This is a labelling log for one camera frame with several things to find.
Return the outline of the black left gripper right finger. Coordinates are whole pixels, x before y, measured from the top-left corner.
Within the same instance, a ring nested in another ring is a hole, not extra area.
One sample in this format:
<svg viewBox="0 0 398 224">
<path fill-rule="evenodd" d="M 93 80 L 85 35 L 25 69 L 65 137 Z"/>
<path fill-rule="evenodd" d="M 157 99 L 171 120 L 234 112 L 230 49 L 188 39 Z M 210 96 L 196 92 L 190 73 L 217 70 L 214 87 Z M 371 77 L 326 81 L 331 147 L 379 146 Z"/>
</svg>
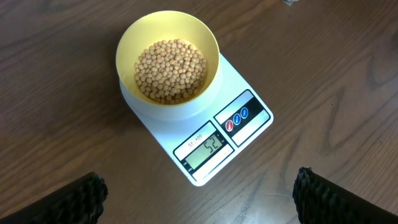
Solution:
<svg viewBox="0 0 398 224">
<path fill-rule="evenodd" d="M 301 167 L 292 197 L 304 224 L 397 224 L 397 215 Z"/>
</svg>

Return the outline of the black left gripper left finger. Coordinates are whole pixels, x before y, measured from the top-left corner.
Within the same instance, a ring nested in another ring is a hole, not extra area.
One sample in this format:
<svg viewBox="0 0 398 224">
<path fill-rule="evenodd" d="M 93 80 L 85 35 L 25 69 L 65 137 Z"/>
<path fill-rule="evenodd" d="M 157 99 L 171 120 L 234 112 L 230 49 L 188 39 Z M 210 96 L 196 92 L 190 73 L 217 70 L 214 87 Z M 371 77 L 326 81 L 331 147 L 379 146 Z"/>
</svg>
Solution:
<svg viewBox="0 0 398 224">
<path fill-rule="evenodd" d="M 1 224 L 97 224 L 108 188 L 90 172 L 48 196 L 1 219 Z"/>
</svg>

